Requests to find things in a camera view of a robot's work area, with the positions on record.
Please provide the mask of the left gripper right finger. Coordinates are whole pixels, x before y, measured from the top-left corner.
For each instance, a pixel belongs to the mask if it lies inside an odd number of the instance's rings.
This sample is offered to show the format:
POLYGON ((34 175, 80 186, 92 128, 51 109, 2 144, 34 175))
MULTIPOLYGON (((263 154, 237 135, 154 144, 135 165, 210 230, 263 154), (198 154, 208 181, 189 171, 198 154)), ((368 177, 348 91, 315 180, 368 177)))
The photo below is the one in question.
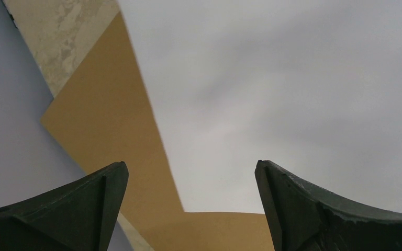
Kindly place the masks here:
POLYGON ((276 250, 402 250, 402 213, 347 199, 271 161, 255 169, 276 250))

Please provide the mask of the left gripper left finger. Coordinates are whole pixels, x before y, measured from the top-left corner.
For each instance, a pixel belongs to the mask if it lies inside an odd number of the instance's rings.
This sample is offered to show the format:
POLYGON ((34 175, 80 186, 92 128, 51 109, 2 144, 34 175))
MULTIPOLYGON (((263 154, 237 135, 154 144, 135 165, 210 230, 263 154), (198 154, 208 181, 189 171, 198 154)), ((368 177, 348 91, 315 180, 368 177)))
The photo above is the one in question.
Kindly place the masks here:
POLYGON ((124 162, 0 207, 0 250, 107 250, 128 182, 124 162))

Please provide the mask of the brown backing board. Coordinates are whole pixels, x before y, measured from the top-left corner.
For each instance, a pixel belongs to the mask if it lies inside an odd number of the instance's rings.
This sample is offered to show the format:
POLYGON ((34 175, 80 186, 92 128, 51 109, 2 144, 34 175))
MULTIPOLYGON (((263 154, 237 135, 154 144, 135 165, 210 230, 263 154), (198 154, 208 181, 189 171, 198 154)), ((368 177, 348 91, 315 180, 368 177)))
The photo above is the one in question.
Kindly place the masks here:
POLYGON ((273 250, 262 214, 183 210, 121 14, 41 123, 86 173, 127 164, 118 222, 134 250, 273 250))

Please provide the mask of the printed photo sheet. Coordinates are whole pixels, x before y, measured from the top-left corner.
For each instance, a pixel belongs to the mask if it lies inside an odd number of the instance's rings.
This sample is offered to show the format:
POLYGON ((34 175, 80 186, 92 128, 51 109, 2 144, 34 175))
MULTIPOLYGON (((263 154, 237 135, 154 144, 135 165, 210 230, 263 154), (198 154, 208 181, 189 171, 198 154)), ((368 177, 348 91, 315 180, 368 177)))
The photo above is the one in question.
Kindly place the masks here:
POLYGON ((183 209, 263 211, 257 161, 402 213, 402 1, 119 1, 183 209))

